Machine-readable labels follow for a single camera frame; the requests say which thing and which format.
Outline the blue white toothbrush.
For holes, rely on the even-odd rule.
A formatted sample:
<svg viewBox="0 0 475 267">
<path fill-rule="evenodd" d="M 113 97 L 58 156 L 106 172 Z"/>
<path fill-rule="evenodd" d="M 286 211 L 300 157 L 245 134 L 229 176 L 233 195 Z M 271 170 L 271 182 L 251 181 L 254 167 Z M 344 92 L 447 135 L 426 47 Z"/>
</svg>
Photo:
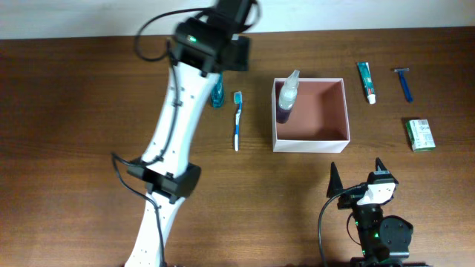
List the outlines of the blue white toothbrush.
<svg viewBox="0 0 475 267">
<path fill-rule="evenodd" d="M 234 149 L 239 151 L 239 136 L 240 136 L 240 115 L 243 106 L 242 92 L 238 91 L 234 93 L 234 103 L 237 105 L 237 111 L 235 114 L 235 134 L 234 134 Z"/>
</svg>

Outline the blue mouthwash bottle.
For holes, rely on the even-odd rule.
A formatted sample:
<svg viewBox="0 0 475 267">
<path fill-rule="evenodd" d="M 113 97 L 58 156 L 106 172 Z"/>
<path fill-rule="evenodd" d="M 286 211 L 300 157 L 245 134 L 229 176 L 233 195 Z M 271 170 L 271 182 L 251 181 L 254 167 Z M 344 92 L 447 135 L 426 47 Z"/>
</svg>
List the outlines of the blue mouthwash bottle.
<svg viewBox="0 0 475 267">
<path fill-rule="evenodd" d="M 221 73 L 217 83 L 211 92 L 211 105 L 213 108 L 221 108 L 224 103 L 223 74 Z"/>
</svg>

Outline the green white soap box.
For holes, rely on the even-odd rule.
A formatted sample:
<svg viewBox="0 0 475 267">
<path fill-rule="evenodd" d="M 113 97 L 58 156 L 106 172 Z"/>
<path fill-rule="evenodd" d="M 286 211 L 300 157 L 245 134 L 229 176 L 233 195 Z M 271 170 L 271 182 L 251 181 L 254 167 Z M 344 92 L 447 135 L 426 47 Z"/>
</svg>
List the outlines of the green white soap box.
<svg viewBox="0 0 475 267">
<path fill-rule="evenodd" d="M 411 119 L 405 123 L 413 152 L 432 151 L 436 148 L 429 122 L 426 119 Z"/>
</svg>

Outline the clear spray bottle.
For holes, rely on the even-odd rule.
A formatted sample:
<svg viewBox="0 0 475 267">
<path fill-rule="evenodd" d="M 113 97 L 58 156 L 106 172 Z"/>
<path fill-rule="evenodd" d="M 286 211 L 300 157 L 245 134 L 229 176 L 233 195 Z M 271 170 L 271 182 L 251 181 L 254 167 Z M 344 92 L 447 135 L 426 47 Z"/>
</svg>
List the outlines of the clear spray bottle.
<svg viewBox="0 0 475 267">
<path fill-rule="evenodd" d="M 289 115 L 295 104 L 298 95 L 300 70 L 294 70 L 285 80 L 278 97 L 278 106 L 276 110 L 276 122 L 284 124 L 288 121 Z"/>
</svg>

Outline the green toothpaste tube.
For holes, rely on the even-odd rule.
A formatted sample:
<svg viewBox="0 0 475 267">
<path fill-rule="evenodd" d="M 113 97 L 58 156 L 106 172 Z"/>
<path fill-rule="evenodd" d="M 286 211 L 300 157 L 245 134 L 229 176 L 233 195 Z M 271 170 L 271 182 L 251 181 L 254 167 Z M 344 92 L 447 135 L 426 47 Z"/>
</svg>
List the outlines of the green toothpaste tube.
<svg viewBox="0 0 475 267">
<path fill-rule="evenodd" d="M 376 103 L 376 92 L 375 92 L 373 80 L 370 74 L 369 63 L 358 62 L 357 67 L 361 76 L 361 80 L 363 82 L 367 101 L 370 105 L 374 105 Z"/>
</svg>

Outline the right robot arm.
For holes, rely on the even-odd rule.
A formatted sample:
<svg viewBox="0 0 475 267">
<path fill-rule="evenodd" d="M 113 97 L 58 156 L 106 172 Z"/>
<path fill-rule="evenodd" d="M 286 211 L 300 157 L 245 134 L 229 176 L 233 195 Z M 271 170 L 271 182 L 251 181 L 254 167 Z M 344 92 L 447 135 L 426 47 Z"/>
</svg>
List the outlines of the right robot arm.
<svg viewBox="0 0 475 267">
<path fill-rule="evenodd" d="M 329 201 L 338 200 L 339 210 L 350 209 L 358 232 L 362 257 L 351 266 L 402 266 L 410 255 L 413 225 L 398 216 L 384 216 L 382 206 L 393 199 L 399 184 L 377 158 L 366 182 L 343 188 L 335 163 L 330 167 Z"/>
</svg>

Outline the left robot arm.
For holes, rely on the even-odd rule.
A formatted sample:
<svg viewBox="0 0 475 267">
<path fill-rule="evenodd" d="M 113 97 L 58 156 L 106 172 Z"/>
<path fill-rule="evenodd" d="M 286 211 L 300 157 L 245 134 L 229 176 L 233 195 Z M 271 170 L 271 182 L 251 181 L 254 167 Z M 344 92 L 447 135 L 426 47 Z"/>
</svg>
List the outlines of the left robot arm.
<svg viewBox="0 0 475 267">
<path fill-rule="evenodd" d="M 192 8 L 166 43 L 169 60 L 166 97 L 144 154 L 123 160 L 127 172 L 145 182 L 145 210 L 127 266 L 166 266 L 165 246 L 180 206 L 200 178 L 189 150 L 203 108 L 220 75 L 249 69 L 250 40 L 243 35 L 257 1 L 217 1 Z"/>
</svg>

